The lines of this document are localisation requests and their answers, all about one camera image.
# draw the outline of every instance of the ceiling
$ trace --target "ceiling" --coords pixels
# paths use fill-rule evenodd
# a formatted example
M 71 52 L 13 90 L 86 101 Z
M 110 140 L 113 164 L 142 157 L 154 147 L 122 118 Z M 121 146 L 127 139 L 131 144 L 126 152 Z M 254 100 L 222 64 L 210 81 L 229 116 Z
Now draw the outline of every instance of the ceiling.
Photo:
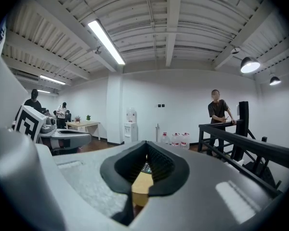
M 289 57 L 289 26 L 270 0 L 22 0 L 8 17 L 2 57 L 10 68 L 67 85 L 121 71 L 87 26 L 95 19 L 126 66 L 190 60 L 239 75 L 246 56 L 258 58 L 260 71 Z M 232 55 L 234 47 L 241 52 Z

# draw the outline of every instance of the water bottle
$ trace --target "water bottle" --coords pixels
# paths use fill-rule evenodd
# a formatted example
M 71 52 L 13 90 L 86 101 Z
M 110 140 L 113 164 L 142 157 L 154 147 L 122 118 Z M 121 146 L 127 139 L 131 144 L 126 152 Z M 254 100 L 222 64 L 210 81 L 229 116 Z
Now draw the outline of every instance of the water bottle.
M 175 133 L 174 135 L 172 135 L 171 144 L 172 144 L 173 146 L 180 146 L 179 133 Z
M 184 133 L 181 136 L 181 148 L 189 150 L 189 133 Z
M 128 122 L 136 122 L 136 112 L 134 108 L 126 109 L 126 119 Z
M 163 136 L 160 139 L 163 144 L 171 144 L 169 137 L 167 136 L 166 132 L 163 132 Z

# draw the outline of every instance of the brown t-shirt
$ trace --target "brown t-shirt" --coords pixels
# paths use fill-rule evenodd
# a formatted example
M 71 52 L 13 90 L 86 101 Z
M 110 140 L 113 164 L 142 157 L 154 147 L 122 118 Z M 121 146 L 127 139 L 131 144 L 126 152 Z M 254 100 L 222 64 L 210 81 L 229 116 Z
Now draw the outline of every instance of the brown t-shirt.
M 216 115 L 217 117 L 222 118 L 223 116 L 225 116 L 225 111 L 228 108 L 229 108 L 228 105 L 226 104 L 225 100 L 223 100 L 223 99 L 220 99 L 220 101 L 218 103 L 211 102 L 208 105 L 209 116 L 212 117 L 212 115 Z M 214 120 L 212 118 L 211 124 L 212 123 L 219 123 L 219 121 Z

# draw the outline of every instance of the man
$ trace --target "man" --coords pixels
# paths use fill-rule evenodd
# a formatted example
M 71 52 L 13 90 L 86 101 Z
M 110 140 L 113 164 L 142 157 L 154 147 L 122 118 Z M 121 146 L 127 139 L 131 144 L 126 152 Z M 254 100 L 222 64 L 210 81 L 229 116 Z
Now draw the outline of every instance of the man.
M 211 96 L 213 98 L 213 102 L 211 102 L 208 105 L 209 116 L 212 117 L 211 124 L 226 122 L 227 121 L 227 118 L 225 117 L 225 111 L 226 111 L 231 117 L 232 124 L 236 125 L 236 120 L 233 119 L 233 116 L 225 100 L 220 99 L 220 92 L 218 90 L 213 90 L 211 93 Z M 214 146 L 214 143 L 215 143 L 215 139 L 210 140 L 209 145 Z M 223 140 L 218 139 L 218 150 L 223 153 Z M 207 154 L 212 155 L 212 151 L 207 150 Z
M 42 112 L 42 105 L 37 100 L 38 95 L 39 95 L 38 90 L 33 89 L 31 92 L 31 99 L 26 100 L 24 105 L 31 106 L 32 108 L 34 108 L 35 110 L 37 110 L 38 112 L 41 113 Z
M 57 108 L 56 114 L 58 116 L 57 127 L 64 129 L 66 124 L 66 102 L 63 102 L 63 104 Z

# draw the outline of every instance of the desk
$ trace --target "desk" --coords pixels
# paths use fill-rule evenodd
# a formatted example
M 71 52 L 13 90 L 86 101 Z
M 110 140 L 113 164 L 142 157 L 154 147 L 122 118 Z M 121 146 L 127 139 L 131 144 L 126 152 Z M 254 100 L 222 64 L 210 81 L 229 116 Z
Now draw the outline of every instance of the desk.
M 145 206 L 148 202 L 149 187 L 152 185 L 152 175 L 140 172 L 131 186 L 133 202 L 139 206 Z
M 98 121 L 81 121 L 80 123 L 66 122 L 66 129 L 68 129 L 68 126 L 76 128 L 78 131 L 85 131 L 85 132 L 88 132 L 87 127 L 97 126 L 97 129 L 98 129 L 98 140 L 99 141 L 101 140 L 101 137 L 100 137 L 100 122 L 98 122 Z

